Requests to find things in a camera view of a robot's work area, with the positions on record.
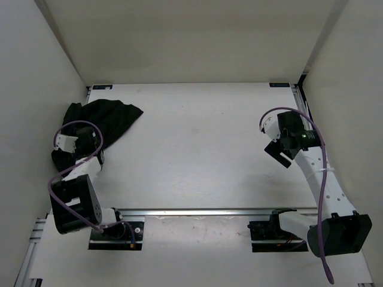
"zip tie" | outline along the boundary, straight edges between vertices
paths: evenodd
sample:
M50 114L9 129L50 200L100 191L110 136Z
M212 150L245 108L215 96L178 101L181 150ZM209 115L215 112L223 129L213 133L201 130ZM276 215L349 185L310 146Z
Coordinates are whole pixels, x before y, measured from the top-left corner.
M328 171L328 172L334 172L334 168L333 167L328 167L328 168L326 168L326 169L317 169L316 171L314 171L312 174L310 174L307 178L306 178L306 180L308 181L315 173L317 173L317 172L324 172L324 171Z

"dark fabric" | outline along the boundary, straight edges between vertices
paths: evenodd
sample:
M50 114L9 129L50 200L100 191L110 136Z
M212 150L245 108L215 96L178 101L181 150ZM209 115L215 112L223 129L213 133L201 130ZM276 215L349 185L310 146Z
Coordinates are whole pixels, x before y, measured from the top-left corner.
M64 116L63 124L75 120L95 124L104 137L102 149L105 149L119 139L143 113L136 106L125 105L120 100L101 99L84 106L80 103L72 103ZM84 126L86 124L73 124L61 132L64 135L75 136L75 131ZM60 172L75 164L75 158L68 152L53 151L51 156Z

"beige wall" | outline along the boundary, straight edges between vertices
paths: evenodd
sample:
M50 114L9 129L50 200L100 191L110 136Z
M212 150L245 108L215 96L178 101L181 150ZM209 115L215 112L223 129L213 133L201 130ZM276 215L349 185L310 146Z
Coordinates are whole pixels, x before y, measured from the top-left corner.
M383 2L351 0L304 89L345 193L373 228L363 248L383 286Z
M296 83L335 2L45 1L87 85Z
M52 137L86 88L33 1L0 9L0 286L13 286L50 202Z

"purple cable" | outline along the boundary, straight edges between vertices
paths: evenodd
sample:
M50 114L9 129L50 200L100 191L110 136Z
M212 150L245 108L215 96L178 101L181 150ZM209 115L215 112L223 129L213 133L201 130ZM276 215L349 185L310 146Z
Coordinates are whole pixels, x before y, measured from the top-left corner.
M83 221L86 225L88 225L89 227L92 227L94 230L96 230L97 232L100 232L100 233L103 233L104 230L100 227L98 227L97 225L91 223L88 219L86 219L85 217L81 216L80 214L78 214L76 211L74 211L73 209L71 209L69 206L67 206L65 204L65 202L63 202L60 198L58 198L57 195L54 194L53 190L52 190L52 182L54 181L55 178L58 178L59 176L62 176L64 175L65 173L67 172L70 172L72 171L73 169L75 169L76 167L82 165L83 163L89 161L92 157L94 157L102 148L103 144L104 144L104 137L102 136L102 133L100 131L100 129L93 123L89 122L89 121L71 121L69 123L66 123L64 124L61 128L58 129L58 131L54 134L54 137L53 137L53 146L56 147L56 138L57 138L57 135L59 134L59 132L64 128L64 127L67 127L67 126L70 126L72 124L88 124L92 127L94 127L99 136L100 136L100 145L96 148L96 150L94 152L92 152L87 158L85 158L85 160L75 164L74 166L71 166L65 170L63 170L62 172L59 172L57 175L54 175L49 181L48 181L48 192L50 194L50 196L55 200L57 201L58 204L60 204L64 209L66 209L70 214L74 215L75 217L77 217L79 220ZM115 222L113 224L110 224L108 225L108 227L112 227L112 226L115 226L117 224L125 224L129 227L130 229L130 232L132 233L132 243L134 244L135 243L135 238L134 238L134 231L133 231L133 228L132 226L126 222L126 221L118 221L118 222Z
M327 157L326 157L326 149L324 147L324 140L323 140L322 134L319 131L319 128L317 127L317 125L314 123L314 121L312 119L310 119L305 113L298 111L297 109L288 108L285 106L273 108L273 109L270 109L267 112L265 112L259 121L259 129L260 130L262 129L262 121L265 118L265 116L268 115L268 113L270 113L272 111L278 111L280 109L286 109L288 111L296 112L297 114L303 116L306 120L308 120L309 123L311 123L313 129L317 131L319 140L321 142L322 158L323 158L323 161L322 161L323 162L323 178L322 178L322 184L321 184L321 189L320 189L320 193L319 193L319 201L318 201L318 242L319 242L319 253L320 253L320 258L322 260L324 272L327 276L327 280L329 280L330 284L333 285L334 284L334 277L331 273L330 267L327 265L326 255L324 254L324 242L323 242L323 231L322 231L323 198L324 198L324 189L326 187L326 179L327 179Z

